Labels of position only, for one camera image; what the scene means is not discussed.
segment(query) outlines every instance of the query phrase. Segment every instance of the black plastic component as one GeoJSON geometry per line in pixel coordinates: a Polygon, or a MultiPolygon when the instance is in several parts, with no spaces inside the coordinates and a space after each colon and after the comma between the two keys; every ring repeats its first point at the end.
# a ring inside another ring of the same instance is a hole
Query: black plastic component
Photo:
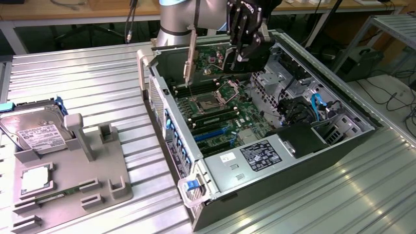
{"type": "Polygon", "coordinates": [[[300,158],[329,147],[329,145],[321,141],[308,123],[294,123],[289,126],[273,129],[265,136],[273,134],[277,134],[282,141],[290,143],[294,149],[294,158],[300,158]]]}
{"type": "Polygon", "coordinates": [[[213,155],[214,152],[224,151],[224,149],[230,149],[232,145],[226,141],[221,144],[217,144],[209,148],[201,149],[201,153],[205,155],[213,155]]]}

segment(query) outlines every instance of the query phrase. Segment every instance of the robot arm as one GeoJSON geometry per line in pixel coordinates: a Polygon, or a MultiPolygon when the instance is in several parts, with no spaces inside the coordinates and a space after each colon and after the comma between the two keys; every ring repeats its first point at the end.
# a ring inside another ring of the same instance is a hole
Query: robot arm
{"type": "MultiPolygon", "coordinates": [[[[281,0],[160,0],[161,16],[157,46],[189,44],[194,51],[196,27],[218,29],[226,21],[232,47],[226,50],[225,74],[260,71],[268,61],[273,38],[266,22],[281,0]]],[[[192,83],[193,57],[184,66],[185,85],[192,83]]]]}
{"type": "Polygon", "coordinates": [[[262,69],[269,48],[274,44],[269,36],[266,22],[272,10],[281,0],[228,0],[226,2],[226,33],[234,52],[225,61],[233,59],[224,72],[254,72],[262,69]]]}

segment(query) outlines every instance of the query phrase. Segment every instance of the hard disk drive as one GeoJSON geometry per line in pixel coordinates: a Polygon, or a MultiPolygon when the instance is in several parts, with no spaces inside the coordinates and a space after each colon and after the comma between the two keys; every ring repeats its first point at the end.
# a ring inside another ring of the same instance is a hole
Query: hard disk drive
{"type": "Polygon", "coordinates": [[[38,154],[65,149],[73,134],[64,128],[61,106],[53,100],[17,104],[0,114],[0,127],[20,150],[38,154]]]}

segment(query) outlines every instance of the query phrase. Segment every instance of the power supply label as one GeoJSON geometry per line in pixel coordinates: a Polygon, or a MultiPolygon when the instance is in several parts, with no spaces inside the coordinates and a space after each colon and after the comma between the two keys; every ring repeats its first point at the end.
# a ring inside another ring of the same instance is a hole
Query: power supply label
{"type": "Polygon", "coordinates": [[[240,151],[254,172],[281,162],[281,158],[268,140],[244,147],[240,151]]]}

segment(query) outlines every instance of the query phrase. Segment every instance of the white label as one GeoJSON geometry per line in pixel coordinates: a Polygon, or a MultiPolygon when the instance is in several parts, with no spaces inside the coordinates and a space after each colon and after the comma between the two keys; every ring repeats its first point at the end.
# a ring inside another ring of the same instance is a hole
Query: white label
{"type": "Polygon", "coordinates": [[[234,154],[230,152],[220,156],[222,163],[234,159],[234,154]]]}
{"type": "Polygon", "coordinates": [[[36,151],[65,144],[54,124],[18,131],[17,134],[36,151]]]}

